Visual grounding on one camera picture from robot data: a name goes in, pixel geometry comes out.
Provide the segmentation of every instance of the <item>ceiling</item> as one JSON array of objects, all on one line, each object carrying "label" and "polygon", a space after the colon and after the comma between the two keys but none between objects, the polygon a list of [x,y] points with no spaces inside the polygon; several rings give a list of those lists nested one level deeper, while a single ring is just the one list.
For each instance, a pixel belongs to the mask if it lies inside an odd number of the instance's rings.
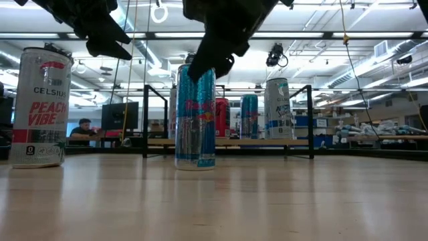
[{"label": "ceiling", "polygon": [[[428,31],[428,25],[419,7],[409,9],[412,0],[355,0],[355,9],[350,9],[350,1],[344,5],[344,20],[347,31]],[[136,31],[143,32],[191,32],[203,31],[202,23],[190,21],[183,16],[181,1],[161,1],[168,9],[168,15],[162,23],[156,23],[150,16],[150,1],[130,1],[129,19],[135,19]],[[267,17],[260,31],[337,31],[342,32],[342,15],[339,9],[339,0],[295,0],[293,10],[282,4]],[[162,9],[156,9],[154,17],[160,19],[163,16]],[[0,0],[0,22],[8,24],[0,25],[0,33],[71,33],[72,29],[65,24],[57,23],[53,17],[37,5],[29,2],[25,7],[20,7],[14,1]],[[45,42],[53,43],[63,48],[75,57],[76,63],[73,74],[83,80],[80,84],[88,84],[88,88],[111,88],[114,81],[114,73],[117,72],[117,83],[129,80],[131,88],[140,88],[144,83],[152,84],[155,88],[170,88],[174,81],[173,75],[153,74],[151,67],[146,66],[143,55],[134,48],[133,61],[119,61],[108,57],[94,58],[86,50],[83,40],[2,40],[0,37],[0,51],[14,52],[26,47],[42,47]],[[363,60],[373,54],[374,46],[382,40],[356,40],[349,42],[350,57],[354,63]],[[268,52],[275,43],[284,46],[289,64],[286,68],[268,68],[265,61]],[[170,73],[173,73],[183,57],[189,52],[195,52],[200,44],[199,39],[174,39],[174,40],[150,40],[148,48],[163,62],[170,64]],[[217,80],[218,84],[224,84],[230,88],[253,88],[255,84],[263,84],[267,78],[284,77],[292,84],[312,84],[321,88],[337,73],[349,68],[349,59],[342,41],[340,40],[297,40],[292,39],[252,39],[249,41],[250,49],[242,58],[235,58],[232,71]],[[132,45],[124,48],[132,51]],[[414,62],[423,64],[426,57],[426,49],[421,48],[414,55]],[[101,66],[112,68],[111,76],[102,76]],[[374,82],[394,74],[402,66],[392,67],[391,62],[379,64],[373,70],[361,74],[368,82]]]}]

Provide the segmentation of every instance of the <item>red can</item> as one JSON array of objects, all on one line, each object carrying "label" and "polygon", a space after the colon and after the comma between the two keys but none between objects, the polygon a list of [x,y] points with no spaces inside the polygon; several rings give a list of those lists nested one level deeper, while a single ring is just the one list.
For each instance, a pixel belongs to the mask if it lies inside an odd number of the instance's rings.
[{"label": "red can", "polygon": [[226,98],[215,99],[215,136],[230,137],[230,104]]}]

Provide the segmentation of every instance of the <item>can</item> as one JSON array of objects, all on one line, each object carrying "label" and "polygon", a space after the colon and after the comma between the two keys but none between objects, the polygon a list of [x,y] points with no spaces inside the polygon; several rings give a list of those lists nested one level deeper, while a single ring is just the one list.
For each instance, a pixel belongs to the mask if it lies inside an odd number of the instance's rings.
[{"label": "can", "polygon": [[286,78],[273,78],[266,82],[266,92],[269,102],[269,129],[271,139],[291,139],[292,112],[290,108],[290,93]]},{"label": "can", "polygon": [[226,98],[215,99],[215,136],[230,137],[230,103]]},{"label": "can", "polygon": [[64,162],[72,59],[43,48],[21,55],[11,164],[15,168]]},{"label": "can", "polygon": [[177,112],[177,88],[173,86],[169,92],[169,124],[168,124],[168,137],[169,139],[175,139],[175,124],[176,124],[176,113]]},{"label": "can", "polygon": [[215,166],[215,71],[194,82],[190,64],[178,69],[175,166],[182,170],[208,170]]},{"label": "can", "polygon": [[241,97],[241,139],[258,139],[258,97],[255,94],[244,94]]},{"label": "can", "polygon": [[269,96],[268,92],[265,91],[263,94],[264,106],[265,106],[265,139],[270,139],[270,125],[269,125]]}]

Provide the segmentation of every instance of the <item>wooden floor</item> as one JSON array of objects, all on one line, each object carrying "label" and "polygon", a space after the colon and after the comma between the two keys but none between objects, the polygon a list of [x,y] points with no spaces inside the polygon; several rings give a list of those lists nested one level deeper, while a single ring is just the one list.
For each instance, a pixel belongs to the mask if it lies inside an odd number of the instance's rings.
[{"label": "wooden floor", "polygon": [[364,157],[80,155],[0,165],[0,240],[424,240],[428,163]]}]

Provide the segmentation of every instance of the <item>ceiling-mounted camera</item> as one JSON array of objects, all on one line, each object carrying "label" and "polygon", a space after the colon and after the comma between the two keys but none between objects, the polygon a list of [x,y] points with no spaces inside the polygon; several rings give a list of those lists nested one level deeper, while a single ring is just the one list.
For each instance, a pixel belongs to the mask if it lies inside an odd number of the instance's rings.
[{"label": "ceiling-mounted camera", "polygon": [[[279,62],[282,58],[285,58],[287,60],[286,65],[282,66],[279,64]],[[267,56],[266,66],[267,67],[274,67],[277,65],[279,67],[286,67],[288,65],[288,59],[284,55],[284,48],[282,47],[282,44],[275,43],[274,46],[272,47],[271,51],[269,52],[268,56]]]}]

